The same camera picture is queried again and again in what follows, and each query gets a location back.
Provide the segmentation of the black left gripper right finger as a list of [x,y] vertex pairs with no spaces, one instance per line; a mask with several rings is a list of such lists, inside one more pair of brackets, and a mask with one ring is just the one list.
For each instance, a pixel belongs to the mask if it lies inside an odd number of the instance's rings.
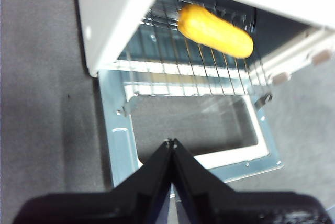
[[314,197],[295,192],[239,192],[172,141],[174,185],[191,223],[332,223]]

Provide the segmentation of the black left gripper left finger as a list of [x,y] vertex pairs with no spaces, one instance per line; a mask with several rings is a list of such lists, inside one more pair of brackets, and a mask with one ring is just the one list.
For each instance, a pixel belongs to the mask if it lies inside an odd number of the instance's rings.
[[173,141],[114,189],[47,194],[28,200],[14,223],[155,223],[171,187]]

